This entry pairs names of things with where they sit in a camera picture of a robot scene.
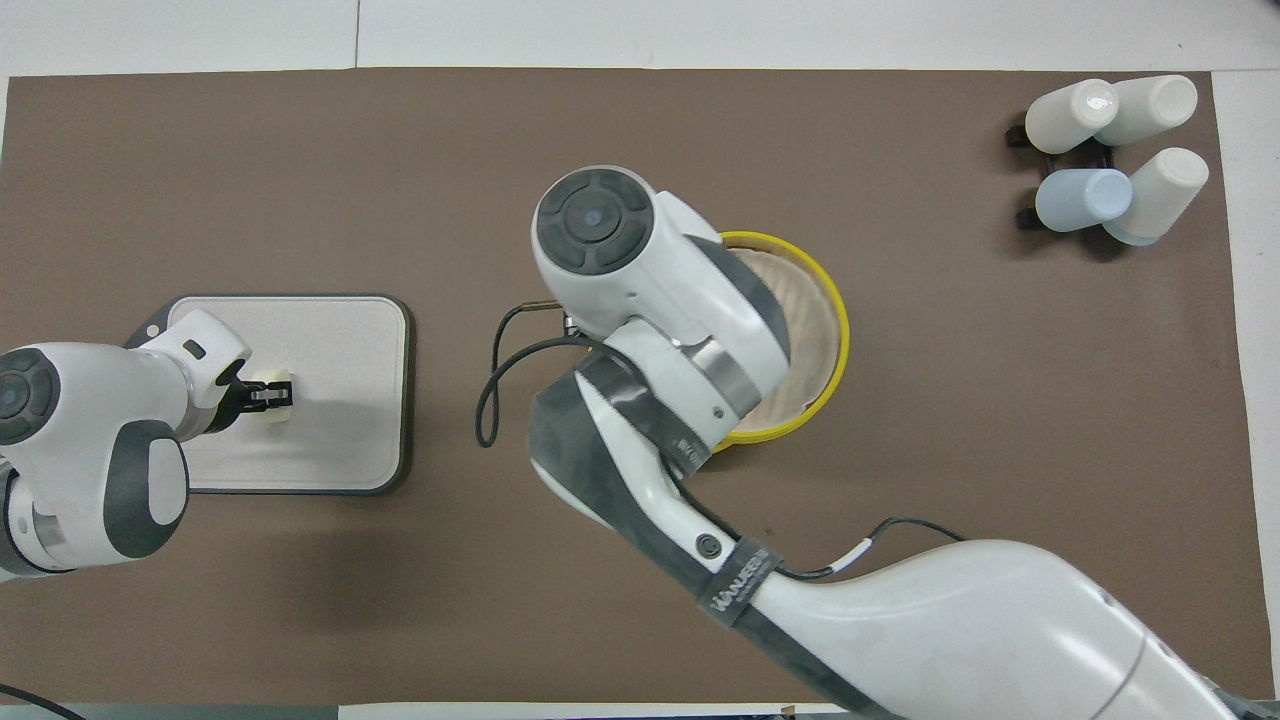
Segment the black circular button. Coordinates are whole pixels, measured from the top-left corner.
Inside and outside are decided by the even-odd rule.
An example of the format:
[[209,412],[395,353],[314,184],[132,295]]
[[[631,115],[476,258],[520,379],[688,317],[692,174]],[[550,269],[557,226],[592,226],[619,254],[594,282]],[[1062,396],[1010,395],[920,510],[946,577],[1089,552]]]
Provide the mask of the black circular button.
[[703,533],[698,536],[698,553],[703,557],[710,560],[712,557],[719,557],[721,543],[716,539],[716,536]]
[[589,187],[573,193],[564,205],[564,229],[582,242],[600,242],[622,222],[622,209],[613,193]]
[[27,409],[31,386],[18,373],[0,374],[0,418],[9,419]]

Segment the white cable connector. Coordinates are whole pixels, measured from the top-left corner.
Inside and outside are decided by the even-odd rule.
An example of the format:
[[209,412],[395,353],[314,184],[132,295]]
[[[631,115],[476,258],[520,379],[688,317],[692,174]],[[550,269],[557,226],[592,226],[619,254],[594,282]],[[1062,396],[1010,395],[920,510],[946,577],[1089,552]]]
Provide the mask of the white cable connector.
[[874,541],[872,538],[863,538],[863,542],[855,544],[854,548],[846,552],[844,556],[841,556],[840,560],[831,564],[831,573],[836,574],[844,570],[845,568],[852,565],[855,560],[861,557],[863,553],[872,547],[873,542]]

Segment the light blue cup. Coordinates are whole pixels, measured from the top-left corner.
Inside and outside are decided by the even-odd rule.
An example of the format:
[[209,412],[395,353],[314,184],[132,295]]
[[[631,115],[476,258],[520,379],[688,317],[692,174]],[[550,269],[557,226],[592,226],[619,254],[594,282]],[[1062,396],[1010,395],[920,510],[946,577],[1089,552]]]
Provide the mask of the light blue cup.
[[1036,191],[1036,214],[1044,227],[1071,232],[1123,215],[1133,202],[1133,183],[1111,168],[1071,168],[1044,178]]

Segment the yellow rim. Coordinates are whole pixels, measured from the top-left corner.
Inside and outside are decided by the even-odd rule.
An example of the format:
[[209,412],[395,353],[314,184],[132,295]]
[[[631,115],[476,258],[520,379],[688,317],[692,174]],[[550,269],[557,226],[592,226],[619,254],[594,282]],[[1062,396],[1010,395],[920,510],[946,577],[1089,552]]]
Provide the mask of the yellow rim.
[[827,274],[827,270],[824,270],[823,266],[819,265],[818,261],[814,260],[808,252],[800,250],[781,237],[774,237],[763,232],[730,231],[721,233],[721,237],[724,240],[726,247],[748,247],[762,252],[781,255],[808,269],[809,273],[818,279],[822,288],[827,291],[831,304],[836,309],[836,319],[840,322],[840,350],[836,355],[836,368],[831,372],[831,379],[827,380],[827,387],[822,389],[818,397],[809,404],[809,406],[805,407],[800,415],[796,415],[787,423],[765,430],[732,432],[716,446],[716,452],[719,452],[731,445],[746,445],[780,438],[808,423],[809,418],[813,418],[818,410],[822,410],[822,406],[826,405],[831,396],[836,392],[836,387],[840,386],[840,379],[845,377],[845,365],[849,363],[850,334],[849,313],[845,311],[845,300],[840,296],[840,290],[831,279],[831,275]]

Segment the gray band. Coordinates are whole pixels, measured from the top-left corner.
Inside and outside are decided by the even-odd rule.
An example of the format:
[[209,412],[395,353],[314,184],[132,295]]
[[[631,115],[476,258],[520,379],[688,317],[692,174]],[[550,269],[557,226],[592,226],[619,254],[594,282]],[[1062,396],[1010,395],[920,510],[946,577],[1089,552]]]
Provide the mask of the gray band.
[[716,391],[724,396],[739,419],[745,418],[760,404],[760,391],[756,389],[755,383],[714,337],[698,345],[682,346],[680,351],[701,370]]
[[710,459],[712,451],[678,415],[672,413],[649,388],[608,351],[591,352],[577,372],[626,418],[631,427],[658,447],[658,452],[680,473],[694,474]]

